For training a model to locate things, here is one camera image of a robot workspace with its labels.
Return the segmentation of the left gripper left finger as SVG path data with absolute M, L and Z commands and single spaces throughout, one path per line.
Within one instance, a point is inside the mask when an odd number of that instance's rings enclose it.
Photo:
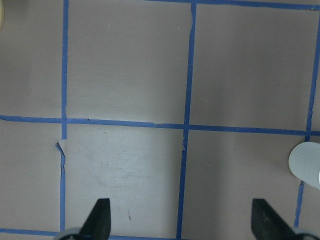
M 109 198 L 99 198 L 82 227 L 61 231 L 57 240 L 108 240 L 111 233 L 111 203 Z

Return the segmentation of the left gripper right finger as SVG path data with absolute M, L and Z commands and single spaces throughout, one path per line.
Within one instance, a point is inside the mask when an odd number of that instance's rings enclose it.
M 318 240 L 320 237 L 290 227 L 263 198 L 254 198 L 251 205 L 251 231 L 256 240 Z

